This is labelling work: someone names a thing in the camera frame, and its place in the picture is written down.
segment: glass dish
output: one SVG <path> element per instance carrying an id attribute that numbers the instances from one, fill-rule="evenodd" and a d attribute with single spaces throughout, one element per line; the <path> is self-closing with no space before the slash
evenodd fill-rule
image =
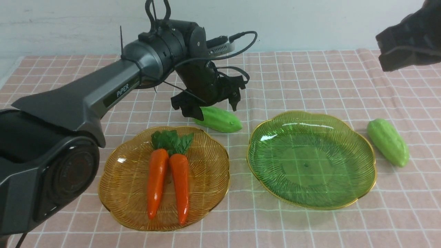
<path id="1" fill-rule="evenodd" d="M 353 204 L 375 185 L 374 150 L 343 121 L 284 112 L 251 134 L 247 162 L 270 193 L 296 205 L 332 210 Z"/>
<path id="2" fill-rule="evenodd" d="M 190 210 L 185 225 L 178 223 L 173 179 L 168 170 L 160 208 L 154 219 L 147 216 L 150 135 L 158 130 L 194 133 L 187 153 L 190 163 Z M 173 231 L 204 218 L 228 192 L 230 162 L 226 149 L 206 132 L 193 127 L 155 127 L 120 145 L 109 156 L 98 194 L 102 204 L 123 226 L 138 231 Z"/>

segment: green glass plate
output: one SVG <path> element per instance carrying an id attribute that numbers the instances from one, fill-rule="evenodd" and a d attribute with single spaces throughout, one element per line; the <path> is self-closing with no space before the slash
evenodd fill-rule
<path id="1" fill-rule="evenodd" d="M 375 185 L 374 150 L 343 121 L 284 112 L 261 123 L 247 151 L 254 176 L 292 205 L 332 210 L 353 204 Z"/>

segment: pink checkered tablecloth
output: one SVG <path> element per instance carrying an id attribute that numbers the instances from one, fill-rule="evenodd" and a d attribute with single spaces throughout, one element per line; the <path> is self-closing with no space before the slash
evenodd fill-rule
<path id="1" fill-rule="evenodd" d="M 383 73 L 378 51 L 246 53 L 220 61 L 251 75 L 236 115 L 243 130 L 207 130 L 231 158 L 230 191 L 199 223 L 169 233 L 120 226 L 103 208 L 97 183 L 104 162 L 122 142 L 148 127 L 195 125 L 172 110 L 178 93 L 162 84 L 135 90 L 102 120 L 107 147 L 95 183 L 37 227 L 24 248 L 437 248 L 441 245 L 441 64 Z M 0 108 L 57 88 L 118 56 L 25 57 L 0 90 Z M 176 75 L 169 82 L 183 85 Z M 222 102 L 219 107 L 231 109 Z M 397 169 L 378 152 L 378 180 L 355 204 L 306 210 L 278 201 L 248 169 L 245 152 L 259 123 L 292 109 L 334 115 L 366 135 L 369 120 L 391 120 L 408 142 L 411 161 Z M 13 247 L 18 241 L 11 239 Z"/>

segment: carrot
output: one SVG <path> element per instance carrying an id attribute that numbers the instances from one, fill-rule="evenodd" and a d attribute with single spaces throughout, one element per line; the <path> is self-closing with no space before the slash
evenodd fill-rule
<path id="1" fill-rule="evenodd" d="M 167 147 L 165 145 L 166 134 L 166 131 L 156 131 L 151 135 L 153 152 L 150 155 L 149 178 L 147 182 L 147 213 L 149 219 L 153 219 L 156 216 L 159 205 L 161 204 L 169 160 Z"/>
<path id="2" fill-rule="evenodd" d="M 193 141 L 193 133 L 179 137 L 173 133 L 170 135 L 169 150 L 170 159 L 168 161 L 172 172 L 173 182 L 175 184 L 176 208 L 178 210 L 179 224 L 184 225 L 187 221 L 188 211 L 190 209 L 189 184 L 190 165 L 186 153 Z"/>

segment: gold rim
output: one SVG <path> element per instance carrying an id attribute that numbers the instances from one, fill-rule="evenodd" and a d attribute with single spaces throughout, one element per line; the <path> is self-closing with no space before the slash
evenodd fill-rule
<path id="1" fill-rule="evenodd" d="M 136 135 L 135 137 L 133 137 L 132 139 L 130 139 L 130 140 L 128 140 L 128 141 L 126 141 L 126 142 L 120 144 L 117 148 L 115 148 L 115 149 L 112 151 L 112 153 L 107 157 L 107 159 L 106 159 L 106 163 L 105 163 L 105 167 L 107 166 L 107 163 L 108 163 L 109 159 L 110 159 L 110 158 L 113 156 L 113 154 L 118 150 L 118 148 L 120 148 L 121 146 L 123 146 L 123 145 L 125 145 L 125 144 L 127 144 L 127 143 L 133 142 L 133 141 L 136 140 L 136 139 L 139 139 L 139 137 L 142 136 L 142 135 L 143 135 L 144 133 L 146 133 L 146 132 L 149 132 L 149 131 L 154 130 L 154 129 L 162 129 L 162 128 L 171 128 L 171 129 L 174 129 L 174 128 L 189 128 L 189 129 L 194 129 L 194 130 L 197 130 L 197 131 L 199 131 L 199 132 L 202 132 L 202 133 L 203 133 L 204 135 L 206 135 L 209 139 L 213 140 L 213 141 L 214 141 L 215 143 L 217 143 L 220 147 L 222 147 L 223 150 L 225 151 L 225 155 L 226 155 L 226 157 L 227 157 L 227 161 L 228 161 L 228 171 L 227 171 L 227 172 L 228 172 L 228 173 L 227 173 L 227 175 L 228 175 L 228 185 L 227 185 L 227 190 L 225 191 L 224 196 L 220 199 L 220 201 L 219 201 L 215 206 L 213 206 L 211 209 L 209 209 L 204 215 L 202 215 L 202 216 L 201 216 L 200 218 L 198 218 L 196 221 L 191 222 L 191 223 L 188 224 L 188 225 L 184 225 L 184 226 L 181 226 L 181 227 L 179 227 L 179 228 L 170 228 L 170 229 L 167 229 L 167 230 L 163 230 L 163 229 L 143 230 L 143 229 L 138 229 L 138 228 L 130 227 L 130 226 L 128 226 L 127 224 L 123 223 L 122 221 L 120 221 L 120 220 L 114 215 L 114 213 L 113 213 L 113 212 L 112 212 L 112 211 L 106 206 L 106 204 L 104 204 L 103 199 L 102 199 L 102 192 L 100 191 L 100 185 L 101 185 L 101 181 L 102 181 L 102 179 L 103 179 L 103 176 L 101 176 L 101 177 L 100 177 L 100 180 L 99 180 L 99 182 L 98 182 L 98 198 L 100 199 L 101 204 L 103 204 L 104 208 L 105 208 L 107 211 L 109 211 L 109 213 L 110 213 L 110 215 L 113 217 L 113 219 L 115 219 L 120 225 L 122 225 L 122 226 L 124 226 L 124 227 L 126 227 L 126 228 L 129 228 L 129 229 L 131 229 L 131 230 L 136 230 L 136 231 L 140 231 L 140 232 L 160 232 L 160 233 L 165 233 L 165 232 L 170 232 L 170 231 L 181 230 L 181 229 L 184 229 L 184 228 L 186 228 L 186 227 L 192 226 L 192 225 L 194 225 L 194 224 L 200 222 L 203 218 L 205 218 L 205 217 L 206 217 L 206 216 L 207 216 L 207 215 L 208 215 L 213 209 L 215 209 L 215 208 L 216 208 L 216 207 L 217 207 L 217 206 L 218 206 L 218 205 L 219 205 L 219 204 L 225 199 L 225 196 L 228 194 L 229 189 L 230 189 L 230 186 L 231 186 L 231 176 L 230 176 L 231 163 L 230 163 L 230 157 L 229 157 L 229 154 L 228 154 L 227 150 L 225 149 L 224 145 L 222 145 L 219 141 L 213 139 L 213 137 L 211 137 L 206 131 L 204 131 L 204 130 L 202 130 L 202 129 L 200 129 L 200 128 L 191 127 L 191 126 L 178 126 L 178 127 L 158 126 L 158 127 L 148 128 L 148 129 L 146 129 L 146 130 L 140 132 L 139 134 L 137 134 L 137 135 Z"/>
<path id="2" fill-rule="evenodd" d="M 250 154 L 250 148 L 251 148 L 251 140 L 252 140 L 252 138 L 253 138 L 254 132 L 256 132 L 256 130 L 257 130 L 260 126 L 262 126 L 263 124 L 266 124 L 266 123 L 268 123 L 268 122 L 274 121 L 275 119 L 277 119 L 277 118 L 280 117 L 281 115 L 284 115 L 284 114 L 287 114 L 287 113 L 304 113 L 304 114 L 306 114 L 306 115 L 311 115 L 311 116 L 312 116 L 312 115 L 316 115 L 316 116 L 317 116 L 317 115 L 328 116 L 328 117 L 334 118 L 334 119 L 336 119 L 336 120 L 338 120 L 338 121 L 344 123 L 344 124 L 349 128 L 349 130 L 351 130 L 352 132 L 354 132 L 355 134 L 357 134 L 358 136 L 360 136 L 360 137 L 361 137 L 361 138 L 362 138 L 362 139 L 363 139 L 363 140 L 369 145 L 369 148 L 370 148 L 370 150 L 371 150 L 371 152 L 372 152 L 372 155 L 373 155 L 373 158 L 374 158 L 374 162 L 373 162 L 372 165 L 373 165 L 373 167 L 374 167 L 375 175 L 374 175 L 374 180 L 373 180 L 373 183 L 372 183 L 371 187 L 370 187 L 365 193 L 363 193 L 361 196 L 355 198 L 352 202 L 347 203 L 347 204 L 342 205 L 342 206 L 338 206 L 338 207 L 329 207 L 329 208 L 323 208 L 323 207 L 311 207 L 311 206 L 304 206 L 304 205 L 301 205 L 301 204 L 296 204 L 296 203 L 293 203 L 293 202 L 291 202 L 291 201 L 288 201 L 288 200 L 286 200 L 286 199 L 281 198 L 280 196 L 278 196 L 278 195 L 276 195 L 274 192 L 272 192 L 270 189 L 268 189 L 267 186 L 266 186 L 266 185 L 265 185 L 265 184 L 264 184 L 264 183 L 258 178 L 258 176 L 257 176 L 256 173 L 254 172 L 253 168 L 251 167 L 250 160 L 249 160 L 249 154 Z M 336 210 L 336 209 L 345 208 L 345 207 L 348 207 L 348 206 L 354 204 L 354 203 L 357 202 L 359 199 L 361 199 L 362 197 L 364 197 L 365 195 L 367 195 L 367 193 L 369 193 L 369 192 L 374 188 L 375 184 L 377 183 L 377 175 L 378 175 L 378 172 L 377 172 L 377 161 L 376 161 L 376 158 L 375 158 L 374 148 L 372 147 L 372 145 L 370 144 L 370 142 L 369 142 L 369 141 L 368 141 L 363 135 L 357 133 L 357 132 L 356 132 L 354 129 L 352 129 L 352 128 L 351 128 L 346 122 L 340 120 L 339 118 L 337 118 L 337 117 L 335 117 L 335 116 L 328 115 L 328 114 L 323 114 L 323 113 L 310 113 L 310 112 L 306 112 L 306 111 L 302 111 L 302 110 L 289 110 L 289 111 L 285 111 L 285 112 L 283 112 L 283 113 L 280 113 L 280 114 L 276 115 L 276 116 L 273 117 L 272 119 L 265 120 L 265 121 L 261 122 L 259 125 L 257 125 L 256 128 L 251 132 L 250 140 L 248 141 L 248 148 L 247 148 L 247 164 L 248 164 L 248 168 L 250 168 L 250 171 L 253 173 L 254 177 L 255 177 L 255 178 L 260 182 L 260 184 L 261 184 L 261 185 L 262 185 L 262 186 L 263 186 L 263 187 L 264 187 L 269 193 L 271 193 L 273 196 L 275 196 L 276 198 L 278 198 L 278 199 L 281 200 L 282 202 L 288 203 L 288 204 L 290 204 L 290 205 L 293 205 L 293 206 L 296 206 L 296 207 L 304 207 L 304 208 L 313 209 L 313 210 Z"/>

